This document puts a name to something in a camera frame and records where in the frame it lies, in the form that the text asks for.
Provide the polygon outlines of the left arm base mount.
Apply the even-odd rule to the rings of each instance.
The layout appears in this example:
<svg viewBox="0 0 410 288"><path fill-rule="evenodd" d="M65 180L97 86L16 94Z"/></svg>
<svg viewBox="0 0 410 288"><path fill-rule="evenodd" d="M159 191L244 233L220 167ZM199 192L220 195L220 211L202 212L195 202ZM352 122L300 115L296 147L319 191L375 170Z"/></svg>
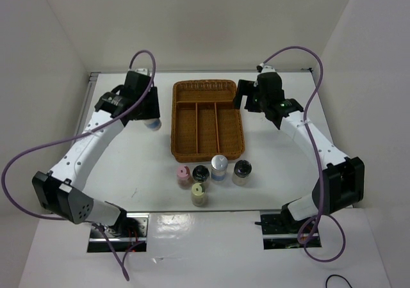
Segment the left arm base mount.
<svg viewBox="0 0 410 288"><path fill-rule="evenodd" d="M128 218L133 219L136 225L133 228L126 228L121 234L104 227L104 233L110 240L112 247L116 252L125 253L127 250L132 252L146 252L147 250L147 233L149 224L149 213L131 212ZM88 238L88 253L108 253L108 246L102 233L95 227L91 227Z"/></svg>

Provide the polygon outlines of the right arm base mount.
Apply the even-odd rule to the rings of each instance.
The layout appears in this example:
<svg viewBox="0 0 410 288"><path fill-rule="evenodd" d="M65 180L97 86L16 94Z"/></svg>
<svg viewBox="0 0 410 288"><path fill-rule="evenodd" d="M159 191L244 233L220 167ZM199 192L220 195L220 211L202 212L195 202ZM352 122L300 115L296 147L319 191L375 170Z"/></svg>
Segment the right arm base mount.
<svg viewBox="0 0 410 288"><path fill-rule="evenodd" d="M298 242L298 231L302 221L286 225L279 212L261 212L254 224L261 229L265 250L287 250L303 248Z"/></svg>

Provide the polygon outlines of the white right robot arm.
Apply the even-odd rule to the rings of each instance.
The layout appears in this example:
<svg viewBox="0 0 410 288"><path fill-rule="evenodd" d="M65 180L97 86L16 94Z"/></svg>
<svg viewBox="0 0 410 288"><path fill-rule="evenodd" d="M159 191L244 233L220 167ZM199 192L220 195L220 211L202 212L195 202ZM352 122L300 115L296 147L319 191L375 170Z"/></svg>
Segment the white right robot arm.
<svg viewBox="0 0 410 288"><path fill-rule="evenodd" d="M295 99L287 99L277 72L265 72L255 81L238 82L234 108L263 113L276 128L291 138L318 165L319 178L312 192L285 204L281 225L287 232L297 231L303 220L316 215L330 215L362 201L365 190L365 164L359 157L349 157L335 147L305 116L306 109Z"/></svg>

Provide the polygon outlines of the blue label silver cap bottle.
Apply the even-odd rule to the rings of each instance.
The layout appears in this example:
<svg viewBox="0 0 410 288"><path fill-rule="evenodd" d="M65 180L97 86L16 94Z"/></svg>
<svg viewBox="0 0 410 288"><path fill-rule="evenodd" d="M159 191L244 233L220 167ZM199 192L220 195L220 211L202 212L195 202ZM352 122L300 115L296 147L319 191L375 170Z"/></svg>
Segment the blue label silver cap bottle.
<svg viewBox="0 0 410 288"><path fill-rule="evenodd" d="M159 118L143 120L143 123L146 126L146 128L152 131L157 131L161 128L161 120Z"/></svg>

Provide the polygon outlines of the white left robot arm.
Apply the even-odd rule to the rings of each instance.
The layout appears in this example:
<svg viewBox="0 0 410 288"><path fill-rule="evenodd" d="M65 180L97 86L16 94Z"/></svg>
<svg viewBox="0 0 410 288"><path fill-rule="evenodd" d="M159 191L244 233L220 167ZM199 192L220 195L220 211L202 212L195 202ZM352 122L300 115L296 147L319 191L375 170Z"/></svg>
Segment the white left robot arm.
<svg viewBox="0 0 410 288"><path fill-rule="evenodd" d="M160 127L158 90L150 84L147 69L130 70L124 84L103 94L77 140L47 173L36 172L32 184L40 205L74 224L98 223L112 236L124 234L130 220L127 212L84 193L90 173L125 126L142 120L148 128Z"/></svg>

